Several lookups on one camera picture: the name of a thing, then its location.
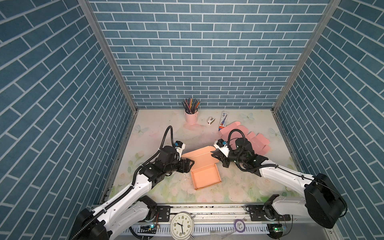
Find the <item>orange paper box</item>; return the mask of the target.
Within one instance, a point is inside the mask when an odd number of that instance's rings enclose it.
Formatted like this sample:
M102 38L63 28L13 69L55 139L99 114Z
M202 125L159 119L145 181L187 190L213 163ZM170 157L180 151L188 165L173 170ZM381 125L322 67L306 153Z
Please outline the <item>orange paper box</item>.
M195 162L190 170L195 190L203 189L222 181L217 167L219 160L212 157L212 152L215 150L215 147L207 146L182 155L182 159L189 159Z

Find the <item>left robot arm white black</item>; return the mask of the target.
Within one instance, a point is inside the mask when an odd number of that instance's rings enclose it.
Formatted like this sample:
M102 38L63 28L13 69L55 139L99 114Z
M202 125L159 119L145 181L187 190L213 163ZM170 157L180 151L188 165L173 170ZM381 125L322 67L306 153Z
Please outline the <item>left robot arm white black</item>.
M134 173L133 181L114 197L93 210L84 209L76 217L71 240L114 240L133 224L155 215L157 203L146 194L173 172L188 173L194 161L182 159L185 144L159 149Z

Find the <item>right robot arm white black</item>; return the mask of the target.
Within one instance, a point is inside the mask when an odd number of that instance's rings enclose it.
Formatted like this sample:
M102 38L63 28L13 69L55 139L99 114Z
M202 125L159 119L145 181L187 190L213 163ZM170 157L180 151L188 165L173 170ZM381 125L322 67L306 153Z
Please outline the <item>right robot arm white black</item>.
M246 139L237 139L234 149L223 139L215 141L214 146L216 149L212 157L218 159L225 168L235 163L242 172L273 180L299 194L297 198L273 194L262 208L268 220L273 221L285 215L303 216L331 229L348 210L346 201L324 174L313 176L282 167L256 154Z

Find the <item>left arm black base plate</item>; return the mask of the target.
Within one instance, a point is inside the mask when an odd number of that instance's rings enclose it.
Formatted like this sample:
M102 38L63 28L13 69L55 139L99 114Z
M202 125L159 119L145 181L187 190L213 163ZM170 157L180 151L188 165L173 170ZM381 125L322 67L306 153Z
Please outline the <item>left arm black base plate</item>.
M171 215L171 206L157 206L149 209L145 222L168 222Z

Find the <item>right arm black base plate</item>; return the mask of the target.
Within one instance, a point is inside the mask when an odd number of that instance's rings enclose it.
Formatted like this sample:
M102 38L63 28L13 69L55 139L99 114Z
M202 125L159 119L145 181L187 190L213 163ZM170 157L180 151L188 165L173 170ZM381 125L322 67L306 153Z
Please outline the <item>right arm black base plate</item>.
M249 213L251 221L278 221L288 222L291 220L290 215L279 215L271 206L264 205L247 205L245 210Z

